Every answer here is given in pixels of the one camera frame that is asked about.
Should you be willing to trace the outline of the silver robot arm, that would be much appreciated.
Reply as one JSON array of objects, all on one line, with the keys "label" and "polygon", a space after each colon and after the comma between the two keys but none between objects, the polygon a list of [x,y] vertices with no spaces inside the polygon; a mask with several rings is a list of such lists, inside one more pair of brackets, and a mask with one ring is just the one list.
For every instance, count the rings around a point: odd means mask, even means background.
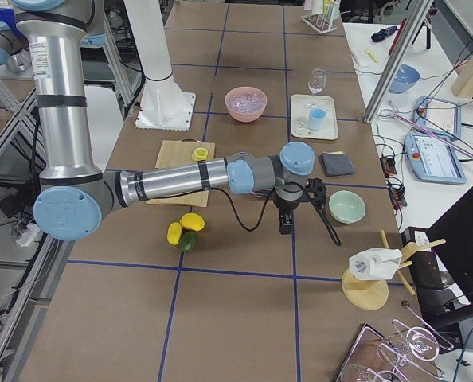
[{"label": "silver robot arm", "polygon": [[0,77],[31,79],[33,69],[27,44],[23,44],[14,31],[0,21]]},{"label": "silver robot arm", "polygon": [[93,233],[109,213],[137,201],[228,187],[264,191],[286,224],[314,186],[315,154],[302,142],[278,154],[240,152],[147,172],[103,171],[92,157],[80,48],[104,42],[101,1],[16,1],[18,30],[29,42],[46,167],[33,215],[43,232],[63,241]]}]

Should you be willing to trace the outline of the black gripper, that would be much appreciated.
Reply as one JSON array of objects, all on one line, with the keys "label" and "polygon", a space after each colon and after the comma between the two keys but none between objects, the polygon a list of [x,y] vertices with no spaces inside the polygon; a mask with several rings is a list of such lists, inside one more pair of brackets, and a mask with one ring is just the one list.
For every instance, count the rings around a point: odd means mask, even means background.
[{"label": "black gripper", "polygon": [[290,235],[293,230],[293,211],[305,201],[304,187],[289,181],[275,187],[273,202],[279,212],[279,233]]}]

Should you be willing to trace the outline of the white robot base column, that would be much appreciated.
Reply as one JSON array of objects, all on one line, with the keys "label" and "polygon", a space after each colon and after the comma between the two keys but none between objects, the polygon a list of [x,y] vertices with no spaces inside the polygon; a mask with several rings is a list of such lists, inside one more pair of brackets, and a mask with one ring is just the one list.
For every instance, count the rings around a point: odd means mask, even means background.
[{"label": "white robot base column", "polygon": [[136,126],[189,130],[196,95],[183,92],[174,80],[159,2],[130,0],[124,4],[146,80]]}]

